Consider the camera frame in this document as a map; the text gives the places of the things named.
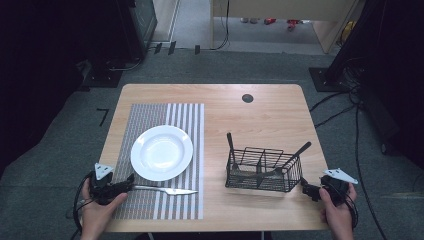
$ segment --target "round hole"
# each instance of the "round hole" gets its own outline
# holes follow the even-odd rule
[[[243,99],[243,102],[245,103],[253,102],[253,96],[250,94],[244,94],[243,97],[241,97],[241,99]]]

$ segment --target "butter knife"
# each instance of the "butter knife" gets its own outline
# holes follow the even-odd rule
[[[197,193],[197,191],[194,190],[188,190],[188,189],[178,189],[178,188],[163,188],[163,187],[150,187],[150,186],[141,186],[141,185],[134,185],[132,187],[132,190],[152,190],[152,191],[161,191],[168,195],[185,195],[185,194],[193,194]]]

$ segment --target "black controller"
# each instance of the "black controller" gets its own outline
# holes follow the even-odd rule
[[[312,201],[317,202],[321,200],[321,196],[319,195],[320,187],[310,185],[304,178],[301,178],[300,183],[303,186],[303,194],[311,197]],[[345,203],[349,183],[325,175],[321,178],[321,185],[322,188],[328,191],[335,206]]]
[[[97,180],[95,172],[91,174],[90,179],[90,196],[100,205],[107,205],[116,196],[123,192],[132,190],[134,183],[134,173],[132,173],[126,181],[112,184],[113,173],[110,172],[105,177]]]

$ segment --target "hand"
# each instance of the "hand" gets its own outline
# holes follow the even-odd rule
[[[90,200],[89,193],[90,179],[86,179],[82,189],[82,196],[86,202]],[[102,206],[96,202],[89,203],[82,208],[82,240],[98,239],[103,231],[106,229],[107,224],[112,218],[115,209],[121,205],[128,197],[127,193],[119,194],[111,203]]]
[[[331,234],[335,240],[353,240],[352,215],[346,204],[334,206],[330,194],[321,188],[319,195],[324,202],[325,209],[321,211],[321,220],[328,223]],[[356,191],[352,183],[349,183],[348,196],[355,201]]]

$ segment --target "wooden table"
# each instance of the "wooden table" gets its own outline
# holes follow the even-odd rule
[[[361,0],[231,0],[228,17],[313,20],[324,53],[333,48]],[[210,37],[214,48],[214,17],[227,16],[228,0],[211,0]]]
[[[245,103],[244,94],[253,102]],[[303,176],[319,184],[327,164],[298,85],[232,84],[128,84],[124,86],[100,158],[116,165],[130,107],[134,103],[204,103],[204,219],[112,220],[113,232],[272,231],[327,229],[321,223],[321,202],[291,192],[225,188],[225,166],[231,132],[236,149],[259,147],[294,153],[307,141],[312,146],[300,155]]]

